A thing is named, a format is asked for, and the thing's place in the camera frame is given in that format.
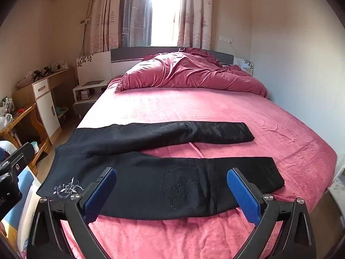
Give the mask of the crumpled pink duvet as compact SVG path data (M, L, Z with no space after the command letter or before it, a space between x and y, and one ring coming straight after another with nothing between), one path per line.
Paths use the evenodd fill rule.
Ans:
M239 66L223 66L211 53L197 48L145 56L125 72L116 90L140 88L208 88L268 96L264 84Z

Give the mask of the wooden side table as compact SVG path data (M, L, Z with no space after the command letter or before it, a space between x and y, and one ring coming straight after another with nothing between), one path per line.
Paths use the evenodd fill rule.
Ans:
M13 121L1 130L1 139L10 141L17 148L26 142L38 142L39 150L29 164L29 168L37 176L36 164L50 153L52 144L40 120L36 104L21 108Z

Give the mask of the patterned window curtains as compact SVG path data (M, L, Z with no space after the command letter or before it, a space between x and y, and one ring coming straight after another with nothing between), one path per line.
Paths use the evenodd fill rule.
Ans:
M209 50L212 0L92 0L88 50L167 46Z

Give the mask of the white shelf with clutter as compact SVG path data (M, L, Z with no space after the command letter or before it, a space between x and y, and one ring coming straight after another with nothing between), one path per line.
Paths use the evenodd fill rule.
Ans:
M331 196L333 197L336 205L338 206L342 217L344 218L344 154L337 158L336 168L334 170L334 178L331 186L328 188Z

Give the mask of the white and wood cabinet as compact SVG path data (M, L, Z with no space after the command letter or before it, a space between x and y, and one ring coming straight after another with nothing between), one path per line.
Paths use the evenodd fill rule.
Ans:
M74 103L72 90L74 87L74 71L69 68L15 91L12 94L12 99L16 108L36 104L47 136L51 144L54 144L61 134L61 125L56 108L72 107Z

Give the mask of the pink bed with sheet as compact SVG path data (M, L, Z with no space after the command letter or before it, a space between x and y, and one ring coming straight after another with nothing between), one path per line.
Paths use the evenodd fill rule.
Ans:
M90 224L111 258L232 258L253 226L226 174L237 167L262 190L315 207L333 178L336 153L314 131L265 97L203 88L109 88L80 123L93 128L87 151L147 154L143 177L125 162L118 177L121 218Z

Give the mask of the white plastic bag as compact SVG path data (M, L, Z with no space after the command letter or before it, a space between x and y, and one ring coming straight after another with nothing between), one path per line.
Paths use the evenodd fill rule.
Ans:
M5 129L13 121L13 116L11 114L0 115L0 130Z

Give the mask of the blue and yellow chair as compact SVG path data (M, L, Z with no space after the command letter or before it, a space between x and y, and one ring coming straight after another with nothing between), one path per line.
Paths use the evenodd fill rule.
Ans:
M11 142L2 140L1 163L18 149ZM30 227L39 200L36 192L40 182L29 166L17 177L22 198L1 220L1 236L7 240L12 251L19 257L26 258Z

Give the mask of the black pants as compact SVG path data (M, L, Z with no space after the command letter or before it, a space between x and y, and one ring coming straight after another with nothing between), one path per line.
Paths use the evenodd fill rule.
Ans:
M38 194L53 200L83 193L113 168L116 185L101 214L134 220L208 217L237 207L227 172L238 168L261 192L284 185L270 157L172 158L147 150L188 143L237 144L254 140L243 122L164 122L75 129L56 149Z

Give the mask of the white bedside table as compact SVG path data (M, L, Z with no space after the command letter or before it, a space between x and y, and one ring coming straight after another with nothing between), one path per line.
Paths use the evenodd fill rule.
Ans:
M75 100L73 110L80 119L86 115L92 105L105 92L109 82L109 80L88 81L72 90Z

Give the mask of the dark grey headboard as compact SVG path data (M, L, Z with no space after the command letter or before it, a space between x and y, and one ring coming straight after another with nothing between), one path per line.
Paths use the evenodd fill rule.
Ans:
M173 53L173 52L190 52L192 48L184 47L154 47L154 46L141 46L141 47L122 47L119 49L111 50L111 63L116 62L128 62L135 60L142 60L147 55L156 55L159 53ZM212 50L203 50L208 52L214 58L216 58L220 64L226 66L234 64L234 56L222 52L216 52Z

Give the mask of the teal plastic cup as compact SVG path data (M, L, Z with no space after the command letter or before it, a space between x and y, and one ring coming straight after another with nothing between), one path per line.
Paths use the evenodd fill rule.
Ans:
M39 152L39 145L37 142L31 142L31 145L33 146L33 149L35 151L35 154Z

